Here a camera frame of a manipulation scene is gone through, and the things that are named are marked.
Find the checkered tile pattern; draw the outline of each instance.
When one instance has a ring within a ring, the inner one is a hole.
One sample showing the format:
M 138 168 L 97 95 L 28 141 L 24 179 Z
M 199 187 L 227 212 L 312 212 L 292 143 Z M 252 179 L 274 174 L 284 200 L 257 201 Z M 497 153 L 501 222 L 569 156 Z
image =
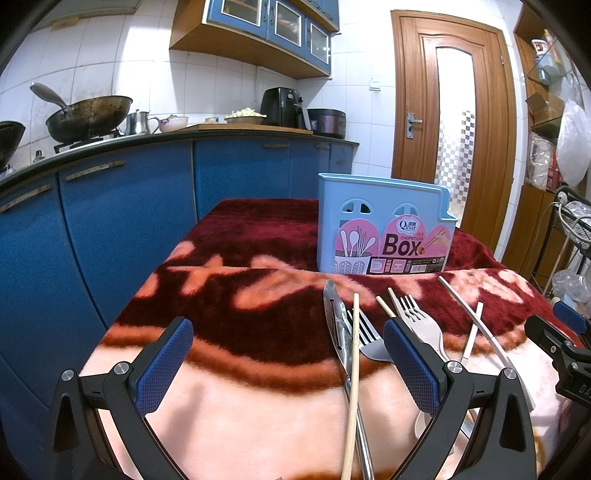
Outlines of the checkered tile pattern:
M 461 129 L 458 124 L 439 125 L 439 146 L 437 148 L 437 168 L 435 184 L 447 187 L 450 192 L 449 210 L 462 221 L 474 157 L 476 118 L 470 111 L 462 112 Z

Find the door frame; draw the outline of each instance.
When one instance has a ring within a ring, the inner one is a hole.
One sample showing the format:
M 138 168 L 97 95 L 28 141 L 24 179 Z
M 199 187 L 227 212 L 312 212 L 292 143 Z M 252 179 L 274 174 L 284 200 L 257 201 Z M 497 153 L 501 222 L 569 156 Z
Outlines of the door frame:
M 511 62 L 509 61 L 509 51 L 505 36 L 502 30 L 485 25 L 467 18 L 454 17 L 452 15 L 434 14 L 430 12 L 412 11 L 412 10 L 392 10 L 392 30 L 394 32 L 394 55 L 396 64 L 396 126 L 394 129 L 394 153 L 392 155 L 392 178 L 397 178 L 401 174 L 402 169 L 402 145 L 406 134 L 406 83 L 405 83 L 405 65 L 404 65 L 404 49 L 402 44 L 402 17 L 425 18 L 428 20 L 440 20 L 451 22 L 468 27 L 475 27 L 481 30 L 488 31 L 495 34 L 501 48 L 501 53 L 505 62 L 505 83 L 508 97 L 508 124 L 507 135 L 509 141 L 507 142 L 507 152 L 504 165 L 504 177 L 502 184 L 501 199 L 502 203 L 499 206 L 495 217 L 495 224 L 489 246 L 492 250 L 495 249 L 501 229 L 505 222 L 505 215 L 509 205 L 509 195 L 511 194 L 511 186 L 513 184 L 513 171 L 515 167 L 515 149 L 517 147 L 517 110 L 515 105 L 515 86 L 513 82 L 513 75 L 511 70 Z

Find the screw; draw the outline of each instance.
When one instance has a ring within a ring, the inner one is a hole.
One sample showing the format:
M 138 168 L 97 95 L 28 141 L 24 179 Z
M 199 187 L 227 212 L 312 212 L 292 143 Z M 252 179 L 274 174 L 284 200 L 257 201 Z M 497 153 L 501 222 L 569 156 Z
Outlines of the screw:
M 447 364 L 447 369 L 453 374 L 458 374 L 459 372 L 464 370 L 464 367 L 462 367 L 462 364 L 460 362 L 456 362 L 455 360 L 453 360 Z
M 512 368 L 505 368 L 503 370 L 503 373 L 505 374 L 505 376 L 509 379 L 509 380 L 514 380 L 517 378 L 517 372 L 515 370 L 513 370 Z
M 115 365 L 115 368 L 113 370 L 117 375 L 123 375 L 127 372 L 127 370 L 129 370 L 129 363 L 119 362 L 117 365 Z
M 61 375 L 61 379 L 64 382 L 67 382 L 68 380 L 71 380 L 72 378 L 74 378 L 74 371 L 73 370 L 66 370 Z

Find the door glass panel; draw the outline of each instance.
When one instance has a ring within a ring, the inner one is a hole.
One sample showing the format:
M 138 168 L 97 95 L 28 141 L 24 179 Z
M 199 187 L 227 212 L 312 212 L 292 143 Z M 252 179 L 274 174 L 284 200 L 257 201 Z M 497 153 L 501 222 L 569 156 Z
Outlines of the door glass panel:
M 450 213 L 462 222 L 474 157 L 476 88 L 472 55 L 437 48 L 439 145 L 435 184 L 449 189 Z
M 277 2 L 275 35 L 301 47 L 301 16 L 291 8 Z
M 258 27 L 261 25 L 261 0 L 223 0 L 222 13 Z
M 322 60 L 324 63 L 329 62 L 329 38 L 328 35 L 323 33 L 319 28 L 310 24 L 310 48 L 311 53 L 317 59 Z

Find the blanket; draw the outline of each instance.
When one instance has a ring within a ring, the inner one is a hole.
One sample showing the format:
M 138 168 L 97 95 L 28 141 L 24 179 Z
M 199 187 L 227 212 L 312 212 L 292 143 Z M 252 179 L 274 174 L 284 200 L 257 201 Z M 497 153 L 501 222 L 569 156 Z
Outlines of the blanket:
M 194 341 L 160 408 L 147 420 L 191 479 L 337 480 L 347 402 L 342 367 L 324 316 L 327 279 L 381 332 L 388 320 L 375 296 L 411 294 L 444 332 L 459 359 L 471 322 L 437 281 L 442 275 L 508 351 L 537 404 L 532 413 L 538 470 L 553 454 L 564 398 L 551 361 L 524 333 L 528 316 L 555 325 L 551 307 L 517 273 L 467 233 L 454 234 L 440 274 L 337 275 L 316 269 L 317 202 L 225 200 L 152 273 L 89 358 L 83 375 L 132 361 L 177 315 Z M 497 374 L 502 364 L 478 334 L 468 370 Z M 416 442 L 418 408 L 392 364 L 361 356 L 359 407 L 376 478 L 389 478 Z M 140 478 L 110 416 L 105 430 L 124 471 Z M 438 478 L 449 478 L 465 447 L 460 435 Z M 360 478 L 358 463 L 353 477 Z

